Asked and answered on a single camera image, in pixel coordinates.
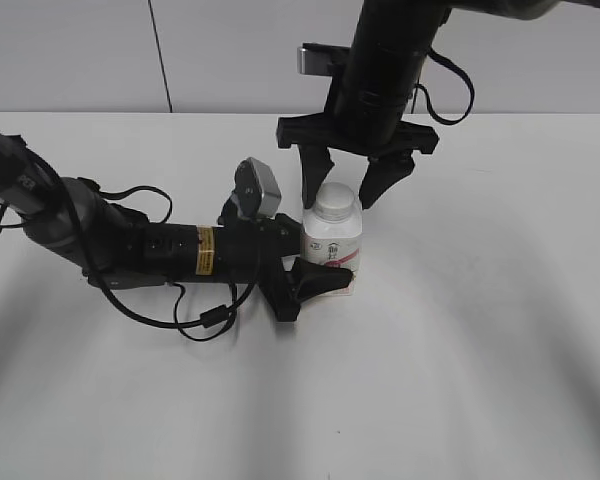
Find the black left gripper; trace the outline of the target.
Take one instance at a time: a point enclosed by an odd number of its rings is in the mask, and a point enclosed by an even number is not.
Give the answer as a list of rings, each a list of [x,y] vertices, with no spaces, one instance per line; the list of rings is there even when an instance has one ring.
[[[151,223],[143,231],[140,271],[187,283],[255,282],[279,322],[294,322],[300,303],[347,288],[353,272],[296,258],[299,222],[285,214],[231,226]]]

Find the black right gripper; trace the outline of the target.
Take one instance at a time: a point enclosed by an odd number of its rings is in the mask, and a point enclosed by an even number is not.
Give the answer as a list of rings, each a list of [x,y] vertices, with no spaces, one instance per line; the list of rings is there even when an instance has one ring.
[[[334,167],[328,148],[381,156],[368,158],[359,189],[363,209],[412,174],[412,154],[393,152],[433,153],[435,131],[402,116],[438,29],[435,1],[363,3],[346,66],[340,75],[328,77],[323,111],[278,121],[278,147],[299,145],[304,209],[313,207]]]

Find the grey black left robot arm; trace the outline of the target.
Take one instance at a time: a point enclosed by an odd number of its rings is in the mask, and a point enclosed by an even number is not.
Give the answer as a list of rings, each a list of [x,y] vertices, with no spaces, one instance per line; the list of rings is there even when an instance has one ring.
[[[255,158],[238,165],[215,226],[153,222],[123,198],[58,175],[20,136],[0,133],[1,209],[17,213],[31,241],[79,266],[109,300],[120,290],[223,283],[231,302],[203,313],[200,326],[233,321],[254,289],[278,321],[292,322],[303,302],[352,282],[349,269],[300,257],[301,227],[279,212],[275,176]]]

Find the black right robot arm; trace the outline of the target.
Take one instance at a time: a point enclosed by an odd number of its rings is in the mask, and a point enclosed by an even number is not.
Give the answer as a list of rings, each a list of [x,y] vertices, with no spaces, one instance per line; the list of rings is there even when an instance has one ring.
[[[297,147],[302,204],[310,209],[334,166],[331,151],[364,157],[368,166],[358,198],[364,209],[410,176],[414,153],[432,154],[436,131],[404,121],[409,99],[427,89],[419,81],[426,60],[458,75],[473,92],[469,75],[432,44],[455,10],[522,21],[535,20],[553,1],[365,1],[348,46],[304,43],[297,52],[303,75],[331,80],[322,111],[278,120],[281,149]]]

